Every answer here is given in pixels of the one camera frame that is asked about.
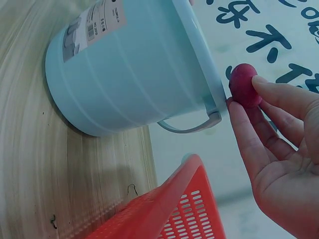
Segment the barcode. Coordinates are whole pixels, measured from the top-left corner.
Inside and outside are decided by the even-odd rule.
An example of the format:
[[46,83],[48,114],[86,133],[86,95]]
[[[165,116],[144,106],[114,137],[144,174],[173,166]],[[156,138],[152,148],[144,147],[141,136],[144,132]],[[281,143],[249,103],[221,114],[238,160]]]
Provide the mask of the barcode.
[[89,41],[94,39],[94,28],[93,28],[93,25],[90,25],[88,27],[88,35],[89,35]]

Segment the bucket label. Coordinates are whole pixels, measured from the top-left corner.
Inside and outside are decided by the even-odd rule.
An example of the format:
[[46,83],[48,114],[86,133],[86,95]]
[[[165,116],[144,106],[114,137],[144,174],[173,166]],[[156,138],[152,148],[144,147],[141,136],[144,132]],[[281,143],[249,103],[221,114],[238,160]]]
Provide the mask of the bucket label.
[[126,23],[123,0],[102,0],[86,9],[64,33],[64,62]]

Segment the hand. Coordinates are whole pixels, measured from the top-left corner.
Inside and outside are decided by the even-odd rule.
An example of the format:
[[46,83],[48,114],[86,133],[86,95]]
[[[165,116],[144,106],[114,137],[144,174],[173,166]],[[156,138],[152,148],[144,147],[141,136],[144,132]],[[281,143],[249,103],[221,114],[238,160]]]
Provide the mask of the hand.
[[[253,86],[260,107],[228,99],[231,124],[259,208],[299,239],[319,238],[319,94],[287,84]],[[282,135],[279,138],[261,109]]]

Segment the bucket handle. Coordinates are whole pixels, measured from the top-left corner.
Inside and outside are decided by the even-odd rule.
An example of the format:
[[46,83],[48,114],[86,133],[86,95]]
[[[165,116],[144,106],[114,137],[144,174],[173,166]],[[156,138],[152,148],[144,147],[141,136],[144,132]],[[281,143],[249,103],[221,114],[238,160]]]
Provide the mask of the bucket handle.
[[194,127],[194,128],[190,128],[190,129],[177,129],[173,126],[170,126],[168,123],[166,123],[164,120],[158,122],[158,124],[173,133],[195,133],[195,132],[200,132],[204,129],[208,129],[211,128],[213,126],[215,126],[216,124],[218,124],[219,122],[221,122],[221,115],[219,112],[214,112],[211,113],[209,116],[209,119],[202,123],[201,125]]

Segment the metal hook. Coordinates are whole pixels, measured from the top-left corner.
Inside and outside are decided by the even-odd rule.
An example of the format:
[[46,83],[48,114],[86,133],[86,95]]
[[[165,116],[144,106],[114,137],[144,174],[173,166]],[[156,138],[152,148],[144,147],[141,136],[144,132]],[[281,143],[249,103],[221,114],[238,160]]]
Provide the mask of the metal hook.
[[131,184],[128,186],[128,194],[129,194],[130,186],[132,186],[132,185],[133,185],[133,187],[134,187],[135,194],[138,196],[139,194],[138,194],[137,191],[136,191],[136,186],[135,186],[134,183],[131,183]]
[[50,223],[53,225],[54,229],[58,229],[58,228],[56,227],[55,223],[54,223],[54,222],[55,222],[55,219],[56,219],[55,214],[53,214],[53,218],[50,219]]

